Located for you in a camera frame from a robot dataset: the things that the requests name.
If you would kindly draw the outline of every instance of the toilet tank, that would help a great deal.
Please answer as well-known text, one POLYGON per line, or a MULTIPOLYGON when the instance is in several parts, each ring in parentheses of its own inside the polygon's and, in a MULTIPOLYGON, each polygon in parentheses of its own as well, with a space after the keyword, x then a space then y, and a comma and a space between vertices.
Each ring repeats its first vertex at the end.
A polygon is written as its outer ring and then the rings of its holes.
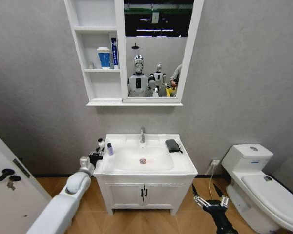
POLYGON ((233 145, 221 164, 231 171, 261 171, 273 153, 259 144, 233 145))

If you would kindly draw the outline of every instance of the faucet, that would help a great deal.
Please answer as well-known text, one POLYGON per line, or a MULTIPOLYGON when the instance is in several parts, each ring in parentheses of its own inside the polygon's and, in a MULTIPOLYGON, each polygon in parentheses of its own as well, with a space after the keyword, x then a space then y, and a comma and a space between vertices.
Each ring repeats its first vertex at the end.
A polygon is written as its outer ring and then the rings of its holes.
POLYGON ((140 137, 140 143, 144 144, 146 139, 145 139, 145 133, 146 133, 146 129, 144 127, 141 128, 141 137, 140 137))

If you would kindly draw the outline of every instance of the power cord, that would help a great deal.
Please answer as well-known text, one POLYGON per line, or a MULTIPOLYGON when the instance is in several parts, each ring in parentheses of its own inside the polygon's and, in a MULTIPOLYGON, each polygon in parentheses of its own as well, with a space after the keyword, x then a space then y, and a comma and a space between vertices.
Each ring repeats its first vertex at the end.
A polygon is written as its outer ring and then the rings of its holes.
POLYGON ((211 194, 211 190, 210 190, 210 182, 211 182, 211 179, 213 178, 213 175, 214 175, 214 167, 215 167, 215 164, 213 164, 211 176, 210 176, 210 179, 209 179, 209 193, 210 193, 211 199, 213 199, 213 195, 211 194))

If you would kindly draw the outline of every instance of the toilet seat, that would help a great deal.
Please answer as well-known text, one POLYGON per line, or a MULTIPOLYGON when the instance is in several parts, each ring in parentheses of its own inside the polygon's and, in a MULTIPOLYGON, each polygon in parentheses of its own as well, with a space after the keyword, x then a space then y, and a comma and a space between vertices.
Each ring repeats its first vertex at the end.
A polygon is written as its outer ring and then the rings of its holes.
POLYGON ((293 225, 293 195, 268 175, 246 175, 247 188, 277 217, 293 225))

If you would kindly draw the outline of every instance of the door handle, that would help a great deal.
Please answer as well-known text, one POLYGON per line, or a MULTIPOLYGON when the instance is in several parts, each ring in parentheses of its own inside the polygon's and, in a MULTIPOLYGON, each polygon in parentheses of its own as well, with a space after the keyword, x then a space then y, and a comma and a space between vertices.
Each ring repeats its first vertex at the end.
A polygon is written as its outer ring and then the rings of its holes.
POLYGON ((0 181, 3 181, 5 178, 7 178, 9 175, 13 175, 14 170, 12 169, 3 169, 2 170, 2 175, 0 176, 0 181))

